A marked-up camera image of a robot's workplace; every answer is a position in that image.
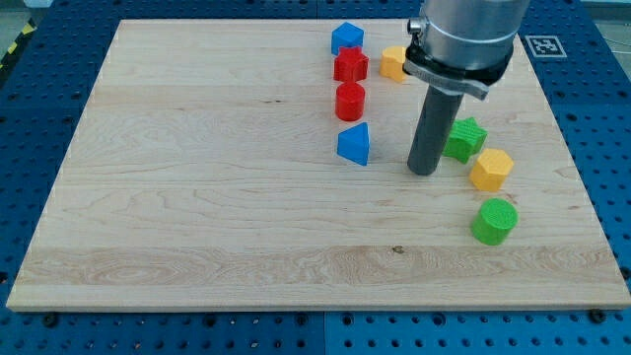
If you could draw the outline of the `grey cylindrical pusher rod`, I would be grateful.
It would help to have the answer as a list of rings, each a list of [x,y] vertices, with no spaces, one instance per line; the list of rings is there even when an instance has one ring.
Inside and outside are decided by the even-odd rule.
[[[462,94],[447,94],[433,86],[428,88],[407,159],[412,173],[428,176],[436,170],[461,100]]]

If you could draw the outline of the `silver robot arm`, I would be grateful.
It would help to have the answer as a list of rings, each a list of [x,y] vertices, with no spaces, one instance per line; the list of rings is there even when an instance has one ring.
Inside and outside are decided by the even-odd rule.
[[[407,31],[403,71],[428,84],[407,166],[437,168],[465,95],[483,100],[504,75],[528,0],[426,0]]]

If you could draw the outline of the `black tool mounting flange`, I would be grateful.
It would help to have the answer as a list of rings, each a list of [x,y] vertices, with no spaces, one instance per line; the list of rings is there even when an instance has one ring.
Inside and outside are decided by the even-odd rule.
[[[503,77],[513,53],[511,48],[498,63],[483,69],[469,70],[442,64],[430,57],[420,46],[410,44],[405,49],[402,68],[406,74],[417,77],[430,86],[484,100],[490,87]]]

